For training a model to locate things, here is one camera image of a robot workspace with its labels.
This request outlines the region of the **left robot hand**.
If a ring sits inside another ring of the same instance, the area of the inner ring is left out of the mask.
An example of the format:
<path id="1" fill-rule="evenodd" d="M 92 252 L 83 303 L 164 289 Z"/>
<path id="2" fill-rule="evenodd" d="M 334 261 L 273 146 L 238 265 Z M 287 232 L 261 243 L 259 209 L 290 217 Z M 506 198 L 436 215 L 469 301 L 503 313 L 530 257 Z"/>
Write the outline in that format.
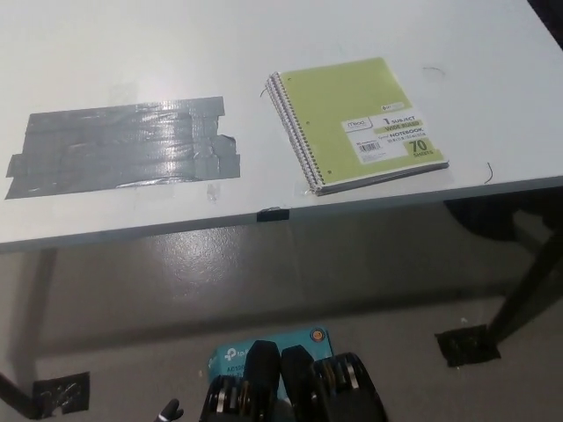
<path id="1" fill-rule="evenodd" d="M 184 410 L 180 408 L 179 400 L 173 398 L 164 409 L 158 413 L 155 422 L 172 422 L 180 419 L 183 415 Z"/>

